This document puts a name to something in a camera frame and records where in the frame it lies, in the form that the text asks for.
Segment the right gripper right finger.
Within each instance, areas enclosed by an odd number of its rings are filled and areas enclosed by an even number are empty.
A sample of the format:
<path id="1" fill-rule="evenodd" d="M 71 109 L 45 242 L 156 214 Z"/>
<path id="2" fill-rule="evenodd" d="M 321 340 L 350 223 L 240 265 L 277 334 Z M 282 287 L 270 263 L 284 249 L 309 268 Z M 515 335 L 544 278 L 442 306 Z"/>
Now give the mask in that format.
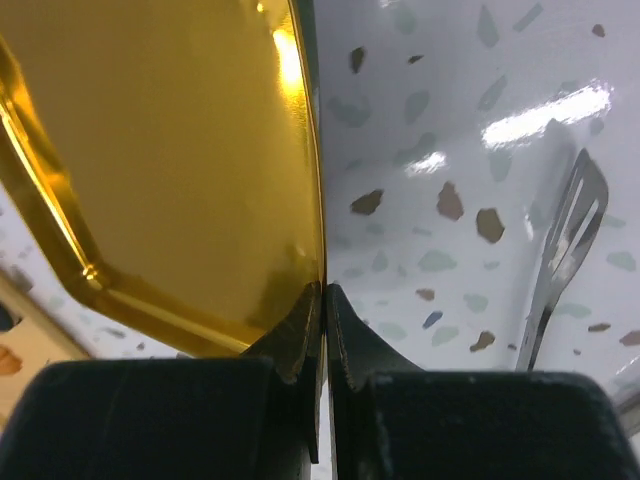
<path id="1" fill-rule="evenodd" d="M 631 479 L 605 392 L 564 372 L 426 371 L 378 336 L 342 288 L 325 297 L 338 479 Z"/>

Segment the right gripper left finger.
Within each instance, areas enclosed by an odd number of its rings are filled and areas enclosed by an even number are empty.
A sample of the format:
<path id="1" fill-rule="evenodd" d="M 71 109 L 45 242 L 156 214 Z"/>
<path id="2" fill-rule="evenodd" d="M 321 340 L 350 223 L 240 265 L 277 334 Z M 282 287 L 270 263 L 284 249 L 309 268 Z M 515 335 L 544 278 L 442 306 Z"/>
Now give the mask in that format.
<path id="1" fill-rule="evenodd" d="M 45 368 L 1 436 L 5 479 L 307 479 L 318 460 L 322 287 L 231 358 Z"/>

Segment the gold tin lid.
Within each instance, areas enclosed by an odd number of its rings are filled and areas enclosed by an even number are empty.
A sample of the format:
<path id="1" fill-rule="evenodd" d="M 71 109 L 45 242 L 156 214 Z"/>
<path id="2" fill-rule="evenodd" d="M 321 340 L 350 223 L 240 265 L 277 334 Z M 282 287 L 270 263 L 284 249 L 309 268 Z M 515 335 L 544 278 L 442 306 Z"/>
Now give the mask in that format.
<path id="1" fill-rule="evenodd" d="M 5 1 L 1 183 L 71 296 L 241 353 L 324 274 L 293 1 Z"/>

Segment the metal tongs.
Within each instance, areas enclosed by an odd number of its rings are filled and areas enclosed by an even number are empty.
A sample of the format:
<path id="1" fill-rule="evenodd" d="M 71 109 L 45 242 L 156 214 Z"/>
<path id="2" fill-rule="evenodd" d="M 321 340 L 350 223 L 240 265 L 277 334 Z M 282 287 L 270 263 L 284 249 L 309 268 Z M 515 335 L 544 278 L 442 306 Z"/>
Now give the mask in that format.
<path id="1" fill-rule="evenodd" d="M 607 181 L 583 148 L 545 239 L 542 263 L 515 363 L 517 371 L 534 368 L 551 314 L 584 263 L 601 227 L 608 201 Z"/>

